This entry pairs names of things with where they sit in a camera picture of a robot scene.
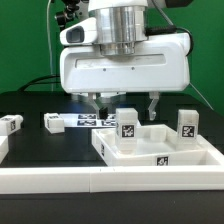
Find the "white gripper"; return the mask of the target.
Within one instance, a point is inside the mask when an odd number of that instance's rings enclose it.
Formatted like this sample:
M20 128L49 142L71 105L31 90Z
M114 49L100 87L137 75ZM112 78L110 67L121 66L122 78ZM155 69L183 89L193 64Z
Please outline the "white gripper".
M151 36L132 55L103 56L96 45L68 47L60 56L61 85L68 93L88 93L100 119L95 93L150 92L149 119L156 118L159 92L181 91L190 82L186 33Z

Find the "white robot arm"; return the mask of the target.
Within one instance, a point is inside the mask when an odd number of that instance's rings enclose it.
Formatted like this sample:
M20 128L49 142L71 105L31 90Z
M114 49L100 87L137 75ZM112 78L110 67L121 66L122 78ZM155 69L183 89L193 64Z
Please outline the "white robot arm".
M190 83L189 31L168 24L146 26L146 10L184 7L192 0L89 0L87 18L60 33L60 79L68 93L85 94L100 118L101 98L147 92L149 117L162 92L181 91Z

